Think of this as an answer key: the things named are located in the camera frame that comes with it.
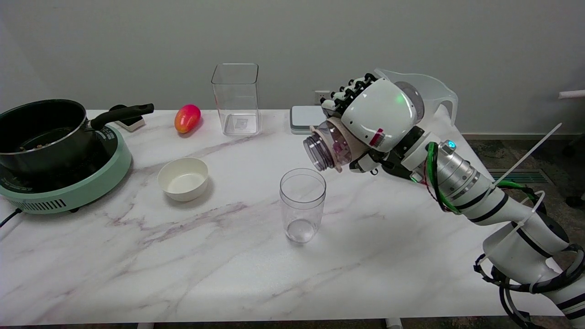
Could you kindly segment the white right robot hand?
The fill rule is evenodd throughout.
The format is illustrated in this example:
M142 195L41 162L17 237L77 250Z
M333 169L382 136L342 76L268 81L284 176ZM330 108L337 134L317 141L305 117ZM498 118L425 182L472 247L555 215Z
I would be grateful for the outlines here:
M327 152L316 155L314 165L373 175L425 113L422 95L412 84L372 74L352 80L330 99L321 97L320 106L327 133L319 136Z

